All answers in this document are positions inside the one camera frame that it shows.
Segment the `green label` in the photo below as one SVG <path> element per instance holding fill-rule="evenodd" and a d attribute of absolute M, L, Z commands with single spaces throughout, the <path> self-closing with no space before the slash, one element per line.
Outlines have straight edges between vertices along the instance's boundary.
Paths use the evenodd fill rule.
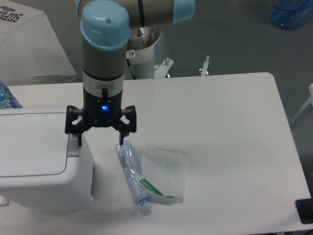
<path fill-rule="evenodd" d="M 160 195 L 160 196 L 164 196 L 164 197 L 167 197 L 167 198 L 174 198 L 174 196 L 165 196 L 163 195 L 159 190 L 157 190 L 152 184 L 150 184 L 149 181 L 147 181 L 146 179 L 142 179 L 139 181 L 139 185 L 141 187 L 145 187 L 147 190 L 157 194 L 157 195 Z"/>

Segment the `container lid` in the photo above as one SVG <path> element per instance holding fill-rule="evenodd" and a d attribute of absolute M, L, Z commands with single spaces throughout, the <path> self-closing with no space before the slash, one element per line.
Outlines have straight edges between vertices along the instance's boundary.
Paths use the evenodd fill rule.
<path fill-rule="evenodd" d="M 65 119 L 65 112 L 0 110 L 0 177 L 62 173 L 67 162 Z"/>

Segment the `plastic water bottle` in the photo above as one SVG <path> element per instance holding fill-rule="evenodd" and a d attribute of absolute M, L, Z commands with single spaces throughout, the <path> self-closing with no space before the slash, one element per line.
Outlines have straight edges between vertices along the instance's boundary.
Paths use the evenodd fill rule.
<path fill-rule="evenodd" d="M 273 23 L 283 29 L 300 28 L 313 8 L 313 0 L 277 0 L 271 12 Z"/>
<path fill-rule="evenodd" d="M 12 95 L 9 88 L 0 82 L 0 109 L 15 109 L 21 107 L 21 104 Z"/>
<path fill-rule="evenodd" d="M 115 149 L 135 204 L 138 205 L 142 211 L 151 209 L 152 204 L 150 196 L 138 185 L 141 179 L 141 165 L 132 143 L 130 141 L 124 141 L 123 145 L 117 144 Z"/>

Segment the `clear plastic bag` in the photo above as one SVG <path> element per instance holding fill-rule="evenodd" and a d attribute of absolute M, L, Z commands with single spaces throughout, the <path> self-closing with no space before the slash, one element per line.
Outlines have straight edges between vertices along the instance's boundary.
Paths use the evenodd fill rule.
<path fill-rule="evenodd" d="M 175 199 L 181 202 L 185 193 L 187 166 L 188 159 L 182 153 L 147 149 L 143 153 L 138 184 L 153 193 L 155 200 Z"/>

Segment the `blue led light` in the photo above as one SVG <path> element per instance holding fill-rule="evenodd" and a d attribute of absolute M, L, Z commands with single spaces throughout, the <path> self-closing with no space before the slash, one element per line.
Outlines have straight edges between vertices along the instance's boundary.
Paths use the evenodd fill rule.
<path fill-rule="evenodd" d="M 102 106 L 102 110 L 107 111 L 109 110 L 109 107 L 107 105 Z"/>

